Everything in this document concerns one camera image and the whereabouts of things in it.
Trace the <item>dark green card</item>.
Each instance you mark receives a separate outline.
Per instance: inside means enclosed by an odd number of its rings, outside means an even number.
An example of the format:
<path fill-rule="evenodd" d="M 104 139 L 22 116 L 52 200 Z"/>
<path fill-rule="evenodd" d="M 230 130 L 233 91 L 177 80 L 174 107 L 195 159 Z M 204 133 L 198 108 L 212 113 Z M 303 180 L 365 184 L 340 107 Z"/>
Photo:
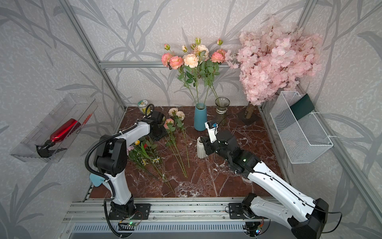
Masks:
<path fill-rule="evenodd" d="M 306 115 L 310 114 L 315 110 L 315 106 L 311 101 L 308 94 L 305 94 L 299 101 L 290 106 L 291 112 L 293 113 L 296 120 L 300 120 Z"/>

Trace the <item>small white yellow flowers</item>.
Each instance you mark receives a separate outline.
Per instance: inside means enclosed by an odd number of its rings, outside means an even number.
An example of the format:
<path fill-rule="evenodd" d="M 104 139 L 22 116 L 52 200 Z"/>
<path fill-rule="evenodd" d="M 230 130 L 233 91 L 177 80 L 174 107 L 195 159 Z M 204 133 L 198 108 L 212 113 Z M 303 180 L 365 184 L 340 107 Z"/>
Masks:
<path fill-rule="evenodd" d="M 146 166 L 146 165 L 155 165 L 159 163 L 161 160 L 160 157 L 155 157 L 155 158 L 142 158 L 141 164 Z"/>

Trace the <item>teal plastic scraper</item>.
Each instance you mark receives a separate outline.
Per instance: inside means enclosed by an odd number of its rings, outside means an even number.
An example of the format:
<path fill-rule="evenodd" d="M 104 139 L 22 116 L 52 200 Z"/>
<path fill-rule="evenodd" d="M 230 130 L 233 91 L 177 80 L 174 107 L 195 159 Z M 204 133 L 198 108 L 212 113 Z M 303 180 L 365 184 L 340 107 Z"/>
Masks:
<path fill-rule="evenodd" d="M 90 174 L 89 179 L 95 187 L 101 186 L 105 181 L 103 177 L 95 175 L 93 173 Z"/>

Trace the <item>clear glass vase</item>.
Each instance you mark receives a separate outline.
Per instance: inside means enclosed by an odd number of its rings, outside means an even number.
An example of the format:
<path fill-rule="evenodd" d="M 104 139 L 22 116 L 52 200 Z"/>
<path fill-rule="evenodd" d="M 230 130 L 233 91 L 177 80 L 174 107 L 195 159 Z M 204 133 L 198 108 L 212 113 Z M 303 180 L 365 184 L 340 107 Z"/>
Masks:
<path fill-rule="evenodd" d="M 216 116 L 215 120 L 218 126 L 223 126 L 226 123 L 227 109 L 230 106 L 230 100 L 226 97 L 218 97 L 215 100 Z"/>

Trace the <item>cream rose cluster stem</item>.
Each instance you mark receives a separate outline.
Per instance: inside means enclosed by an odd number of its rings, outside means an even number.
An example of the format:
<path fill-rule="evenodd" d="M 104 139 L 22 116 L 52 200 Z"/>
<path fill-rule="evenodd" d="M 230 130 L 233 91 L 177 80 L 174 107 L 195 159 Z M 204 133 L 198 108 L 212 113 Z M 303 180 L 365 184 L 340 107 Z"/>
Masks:
<path fill-rule="evenodd" d="M 202 64 L 209 59 L 209 49 L 202 44 L 200 37 L 195 38 L 195 42 L 190 45 L 191 52 L 183 56 L 183 65 L 180 69 L 180 80 L 190 95 L 195 105 L 200 103 L 199 85 L 203 78 Z"/>

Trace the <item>pink cherry blossom tree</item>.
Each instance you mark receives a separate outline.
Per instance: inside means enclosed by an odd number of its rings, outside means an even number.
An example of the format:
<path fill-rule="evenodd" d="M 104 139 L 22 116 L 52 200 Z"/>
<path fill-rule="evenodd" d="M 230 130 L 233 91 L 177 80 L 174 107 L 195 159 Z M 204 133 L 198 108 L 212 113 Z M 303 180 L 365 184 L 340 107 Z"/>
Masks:
<path fill-rule="evenodd" d="M 257 119 L 253 116 L 256 106 L 274 98 L 280 89 L 294 91 L 300 78 L 321 70 L 322 35 L 284 27 L 276 16 L 257 32 L 242 32 L 239 41 L 241 48 L 227 51 L 225 61 L 241 71 L 239 80 L 249 104 L 239 118 L 247 125 Z"/>

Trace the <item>single pink rose stem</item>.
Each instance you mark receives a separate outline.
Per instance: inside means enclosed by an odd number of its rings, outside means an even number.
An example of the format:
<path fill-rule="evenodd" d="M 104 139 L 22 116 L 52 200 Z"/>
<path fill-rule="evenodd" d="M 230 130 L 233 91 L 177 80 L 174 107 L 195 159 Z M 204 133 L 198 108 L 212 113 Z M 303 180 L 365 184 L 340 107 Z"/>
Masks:
<path fill-rule="evenodd" d="M 215 78 L 220 75 L 220 65 L 225 62 L 226 51 L 223 49 L 216 50 L 210 57 L 205 57 L 202 62 L 201 69 L 201 77 L 203 79 L 205 87 L 211 91 L 211 89 L 207 86 L 206 81 L 206 73 L 207 67 L 213 67 L 215 71 Z"/>

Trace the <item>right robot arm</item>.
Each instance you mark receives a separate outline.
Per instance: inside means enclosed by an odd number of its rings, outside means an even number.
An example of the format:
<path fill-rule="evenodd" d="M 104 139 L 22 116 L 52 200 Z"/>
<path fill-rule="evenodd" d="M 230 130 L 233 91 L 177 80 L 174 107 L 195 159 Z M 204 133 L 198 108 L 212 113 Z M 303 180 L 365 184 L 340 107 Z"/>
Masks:
<path fill-rule="evenodd" d="M 290 229 L 297 239 L 319 239 L 324 234 L 329 211 L 328 203 L 304 195 L 275 174 L 259 157 L 239 147 L 231 132 L 209 130 L 199 140 L 207 155 L 216 153 L 228 162 L 235 173 L 261 186 L 278 203 L 250 193 L 241 203 L 248 218 L 265 217 Z"/>

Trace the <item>aluminium front rail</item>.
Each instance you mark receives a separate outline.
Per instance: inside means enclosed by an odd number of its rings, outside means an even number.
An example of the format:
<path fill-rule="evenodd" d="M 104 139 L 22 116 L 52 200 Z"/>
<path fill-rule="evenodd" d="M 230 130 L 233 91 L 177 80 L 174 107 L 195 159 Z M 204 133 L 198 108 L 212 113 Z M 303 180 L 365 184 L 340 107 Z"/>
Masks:
<path fill-rule="evenodd" d="M 150 204 L 149 222 L 227 222 L 228 204 L 241 203 L 244 197 L 136 198 L 136 204 Z M 72 203 L 64 223 L 105 223 L 102 199 Z"/>

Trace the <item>small pink rose stem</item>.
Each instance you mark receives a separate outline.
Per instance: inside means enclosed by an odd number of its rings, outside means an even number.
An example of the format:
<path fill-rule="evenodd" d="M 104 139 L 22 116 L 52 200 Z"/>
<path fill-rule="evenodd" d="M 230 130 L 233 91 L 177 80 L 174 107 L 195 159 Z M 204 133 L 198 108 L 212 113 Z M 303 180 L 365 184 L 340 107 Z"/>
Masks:
<path fill-rule="evenodd" d="M 176 131 L 174 120 L 173 119 L 166 119 L 165 123 L 164 123 L 164 128 L 167 132 L 167 135 L 165 136 L 165 140 L 167 141 L 166 145 L 167 145 L 167 147 L 169 147 L 170 151 L 174 154 L 174 156 L 175 156 L 175 158 L 176 158 L 176 160 L 177 160 L 177 162 L 181 168 L 183 175 L 186 178 L 188 178 L 188 175 L 187 175 L 187 172 L 185 169 L 185 165 L 183 163 L 180 151 L 179 151 L 178 146 L 177 146 L 176 137 L 174 135 L 174 133 Z"/>

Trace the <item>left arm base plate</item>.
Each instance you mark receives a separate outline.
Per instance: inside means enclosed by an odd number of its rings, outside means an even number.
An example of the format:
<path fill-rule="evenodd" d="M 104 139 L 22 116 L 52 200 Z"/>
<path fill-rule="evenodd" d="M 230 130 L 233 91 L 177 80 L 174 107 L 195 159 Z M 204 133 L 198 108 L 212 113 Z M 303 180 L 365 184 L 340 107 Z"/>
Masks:
<path fill-rule="evenodd" d="M 115 204 L 114 206 L 111 206 L 108 218 L 110 220 L 148 220 L 150 208 L 151 204 L 135 204 L 132 208 L 127 208 L 125 211 L 124 207 Z"/>

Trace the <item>clear plastic wall bin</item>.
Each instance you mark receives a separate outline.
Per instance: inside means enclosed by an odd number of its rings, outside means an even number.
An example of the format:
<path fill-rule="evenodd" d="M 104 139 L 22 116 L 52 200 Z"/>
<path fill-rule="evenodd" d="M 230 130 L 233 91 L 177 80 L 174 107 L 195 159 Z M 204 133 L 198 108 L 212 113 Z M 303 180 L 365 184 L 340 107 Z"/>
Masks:
<path fill-rule="evenodd" d="M 23 162 L 58 163 L 65 152 L 74 142 L 81 129 L 89 121 L 95 110 L 97 102 L 95 98 L 67 94 L 65 98 L 36 126 L 10 153 L 11 156 Z M 51 149 L 67 148 L 65 151 L 55 153 L 49 158 L 38 155 L 36 145 L 43 145 L 62 124 L 69 119 L 75 119 L 81 126 L 78 130 L 66 137 L 66 139 Z"/>

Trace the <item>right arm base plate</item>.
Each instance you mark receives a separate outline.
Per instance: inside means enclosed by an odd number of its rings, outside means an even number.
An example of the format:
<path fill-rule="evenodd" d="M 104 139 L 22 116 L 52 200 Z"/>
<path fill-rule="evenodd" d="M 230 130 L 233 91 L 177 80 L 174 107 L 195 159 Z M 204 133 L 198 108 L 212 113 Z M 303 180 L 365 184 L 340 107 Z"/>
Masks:
<path fill-rule="evenodd" d="M 228 206 L 225 207 L 226 213 L 229 214 L 230 219 L 232 220 L 238 220 L 238 219 L 265 219 L 264 217 L 259 216 L 246 216 L 243 208 L 240 203 L 229 203 Z"/>

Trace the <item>pink peach rose stem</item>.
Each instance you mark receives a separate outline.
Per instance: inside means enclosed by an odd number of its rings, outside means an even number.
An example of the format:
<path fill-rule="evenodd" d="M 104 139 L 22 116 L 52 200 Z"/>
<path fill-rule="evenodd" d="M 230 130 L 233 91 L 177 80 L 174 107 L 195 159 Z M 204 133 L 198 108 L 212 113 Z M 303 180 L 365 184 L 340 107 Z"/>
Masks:
<path fill-rule="evenodd" d="M 164 53 L 161 58 L 163 66 L 170 70 L 177 70 L 179 75 L 178 79 L 182 82 L 183 86 L 187 88 L 195 104 L 197 104 L 197 97 L 191 90 L 192 86 L 196 86 L 196 76 L 193 75 L 193 70 L 199 64 L 199 58 L 191 53 L 184 56 L 178 56 L 171 50 L 169 44 L 164 44 L 164 49 L 167 53 Z"/>

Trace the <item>small peach rose stem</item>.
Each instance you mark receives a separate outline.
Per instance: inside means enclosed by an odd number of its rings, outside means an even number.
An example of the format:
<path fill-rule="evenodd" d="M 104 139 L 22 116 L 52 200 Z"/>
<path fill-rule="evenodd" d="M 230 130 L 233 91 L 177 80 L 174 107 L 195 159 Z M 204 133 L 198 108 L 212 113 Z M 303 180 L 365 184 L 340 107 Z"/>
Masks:
<path fill-rule="evenodd" d="M 190 168 L 190 156 L 189 156 L 189 149 L 188 149 L 188 144 L 187 144 L 187 133 L 186 133 L 186 127 L 184 124 L 184 119 L 185 119 L 185 113 L 183 111 L 179 111 L 178 108 L 170 108 L 169 109 L 169 115 L 171 120 L 173 121 L 171 123 L 171 126 L 173 129 L 180 129 L 183 138 L 184 138 L 184 143 L 186 147 L 186 156 L 187 156 L 187 163 L 188 163 L 188 168 Z"/>

